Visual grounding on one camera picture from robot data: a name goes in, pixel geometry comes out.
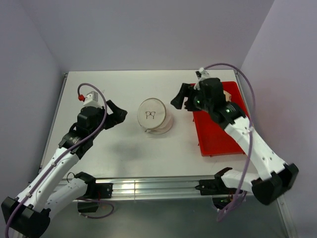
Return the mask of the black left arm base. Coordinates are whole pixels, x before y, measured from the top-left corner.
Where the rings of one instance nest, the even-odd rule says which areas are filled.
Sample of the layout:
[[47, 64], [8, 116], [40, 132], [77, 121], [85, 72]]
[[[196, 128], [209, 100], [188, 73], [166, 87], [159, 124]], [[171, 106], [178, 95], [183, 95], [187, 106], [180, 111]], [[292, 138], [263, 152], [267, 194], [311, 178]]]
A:
[[79, 200], [77, 203], [77, 210], [79, 213], [92, 216], [93, 213], [110, 213], [113, 208], [108, 203], [103, 203], [106, 199], [112, 196], [113, 183], [96, 183], [88, 188], [88, 192], [83, 198], [89, 201]]

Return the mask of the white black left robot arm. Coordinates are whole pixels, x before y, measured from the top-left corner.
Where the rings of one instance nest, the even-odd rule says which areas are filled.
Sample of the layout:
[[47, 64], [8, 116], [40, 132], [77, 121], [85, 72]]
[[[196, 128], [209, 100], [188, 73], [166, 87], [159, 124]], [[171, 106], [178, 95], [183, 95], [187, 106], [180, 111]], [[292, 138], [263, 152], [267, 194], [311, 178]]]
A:
[[49, 163], [15, 198], [7, 197], [2, 202], [5, 237], [9, 236], [9, 229], [13, 229], [28, 238], [39, 238], [53, 217], [73, 200], [96, 198], [99, 190], [96, 179], [85, 172], [76, 174], [58, 191], [54, 189], [93, 146], [98, 134], [124, 122], [126, 116], [127, 111], [111, 100], [105, 107], [83, 107]]

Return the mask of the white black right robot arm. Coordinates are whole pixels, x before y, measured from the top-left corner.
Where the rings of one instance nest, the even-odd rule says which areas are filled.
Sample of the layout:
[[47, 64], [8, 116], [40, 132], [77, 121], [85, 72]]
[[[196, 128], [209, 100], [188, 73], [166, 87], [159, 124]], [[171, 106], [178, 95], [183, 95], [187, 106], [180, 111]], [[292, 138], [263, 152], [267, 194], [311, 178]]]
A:
[[255, 166], [255, 174], [230, 167], [222, 169], [214, 176], [216, 191], [251, 192], [261, 204], [269, 205], [292, 188], [299, 173], [298, 167], [280, 158], [252, 127], [251, 119], [243, 109], [226, 100], [220, 79], [207, 78], [196, 85], [182, 83], [170, 103], [179, 110], [185, 108], [190, 112], [207, 113]]

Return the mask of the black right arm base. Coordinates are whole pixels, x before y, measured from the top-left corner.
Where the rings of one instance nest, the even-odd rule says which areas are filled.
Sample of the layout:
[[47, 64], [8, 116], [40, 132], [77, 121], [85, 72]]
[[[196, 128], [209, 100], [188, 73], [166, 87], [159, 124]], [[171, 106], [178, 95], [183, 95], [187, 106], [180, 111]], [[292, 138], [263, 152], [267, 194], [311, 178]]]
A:
[[227, 188], [222, 180], [217, 178], [201, 179], [199, 180], [199, 184], [195, 186], [195, 189], [200, 192], [201, 196], [222, 195], [222, 197], [212, 199], [214, 206], [219, 210], [223, 209], [233, 200], [233, 195], [236, 192], [235, 188]]

